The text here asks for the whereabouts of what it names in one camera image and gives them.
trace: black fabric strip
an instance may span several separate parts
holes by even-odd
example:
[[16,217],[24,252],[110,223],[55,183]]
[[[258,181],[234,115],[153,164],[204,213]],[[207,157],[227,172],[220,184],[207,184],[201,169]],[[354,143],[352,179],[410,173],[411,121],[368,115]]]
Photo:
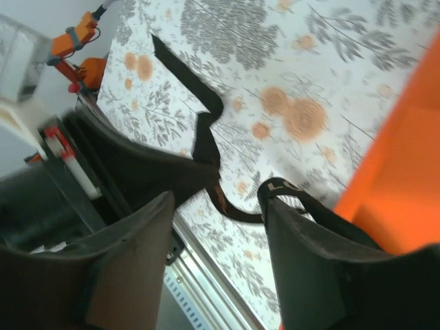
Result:
[[[151,36],[155,47],[155,56],[209,110],[209,113],[197,115],[192,158],[196,162],[212,164],[220,169],[220,152],[210,130],[210,126],[223,113],[223,102],[220,96],[205,85],[159,38]],[[225,217],[245,223],[263,222],[260,214],[249,214],[233,206],[226,198],[219,182],[215,186],[207,187],[206,191],[214,207]]]
[[280,177],[268,179],[263,182],[258,189],[258,201],[263,213],[267,209],[267,201],[281,195],[297,197],[318,225],[321,225],[350,241],[354,241],[376,250],[382,250],[380,246],[362,229],[344,220],[335,212],[323,206],[311,195],[298,189],[293,184]]

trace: cable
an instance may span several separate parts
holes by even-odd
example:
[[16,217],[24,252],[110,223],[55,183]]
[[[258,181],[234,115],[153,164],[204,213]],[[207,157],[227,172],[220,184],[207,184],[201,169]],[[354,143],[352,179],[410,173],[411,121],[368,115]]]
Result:
[[65,60],[66,58],[71,58],[75,54],[75,50],[67,56],[61,58],[61,60]]
[[96,39],[98,39],[98,38],[101,36],[101,29],[100,29],[99,27],[95,27],[95,30],[98,31],[98,35],[97,35],[95,38],[90,39],[89,41],[87,41],[84,45],[86,45],[86,44],[88,44],[88,43],[91,43],[91,42],[95,41]]

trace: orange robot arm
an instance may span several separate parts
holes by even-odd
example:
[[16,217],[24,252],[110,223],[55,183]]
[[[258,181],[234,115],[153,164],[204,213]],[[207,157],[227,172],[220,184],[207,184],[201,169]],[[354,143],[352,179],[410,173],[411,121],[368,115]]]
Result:
[[68,27],[66,33],[52,41],[51,53],[47,65],[54,66],[62,75],[74,84],[79,84],[79,89],[99,89],[104,73],[106,60],[103,58],[87,59],[80,68],[72,67],[65,57],[81,50],[95,35],[99,18],[105,12],[100,6],[94,13],[86,12],[81,22],[76,27]]

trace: orange flower print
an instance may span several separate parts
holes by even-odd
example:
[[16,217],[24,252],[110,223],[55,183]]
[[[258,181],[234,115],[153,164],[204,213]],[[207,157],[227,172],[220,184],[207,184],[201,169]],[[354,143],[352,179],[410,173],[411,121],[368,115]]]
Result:
[[125,89],[129,91],[133,86],[133,82],[131,81],[130,78],[127,78],[125,79],[124,85],[125,85]]
[[296,99],[284,114],[287,132],[298,142],[310,142],[325,127],[324,108],[309,98]]
[[278,12],[288,12],[290,10],[291,5],[292,5],[292,0],[278,0],[278,5],[276,6],[276,10]]
[[287,109],[287,96],[277,87],[269,87],[261,92],[261,103],[270,115],[281,115]]
[[124,58],[125,67],[129,71],[133,71],[136,68],[136,55],[128,52]]
[[313,34],[306,34],[299,39],[294,40],[291,46],[295,50],[311,50],[315,47],[315,38]]
[[245,250],[244,255],[246,258],[248,258],[250,260],[252,260],[254,258],[254,254],[252,253],[252,251],[249,251],[249,250]]
[[134,110],[134,111],[137,111],[137,110],[138,110],[138,100],[133,99],[133,100],[131,101],[131,108],[132,108],[132,110]]
[[256,122],[252,125],[252,135],[258,140],[265,140],[270,136],[269,125]]
[[142,55],[137,60],[137,76],[140,80],[147,81],[153,75],[153,64],[147,55]]
[[335,151],[332,148],[329,148],[328,146],[321,146],[320,148],[321,155],[329,162],[334,163],[336,162],[336,155]]
[[236,185],[236,189],[239,191],[240,194],[245,194],[248,191],[248,185],[244,182],[239,182]]
[[377,93],[383,98],[390,98],[391,96],[393,96],[394,91],[388,85],[381,84],[377,88]]
[[234,100],[234,104],[232,105],[234,107],[234,110],[236,112],[240,112],[243,108],[243,101],[241,100],[240,97],[236,97]]

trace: table surface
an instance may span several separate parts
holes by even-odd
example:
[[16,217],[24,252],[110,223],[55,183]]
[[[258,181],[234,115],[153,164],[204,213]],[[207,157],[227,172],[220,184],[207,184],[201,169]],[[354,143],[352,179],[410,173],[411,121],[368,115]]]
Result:
[[[98,104],[131,139],[190,157],[202,104],[154,57],[160,37],[222,95],[221,185],[247,211],[272,175],[334,206],[438,28],[432,0],[126,0]],[[179,211],[268,329],[280,324],[262,226],[206,193]]]

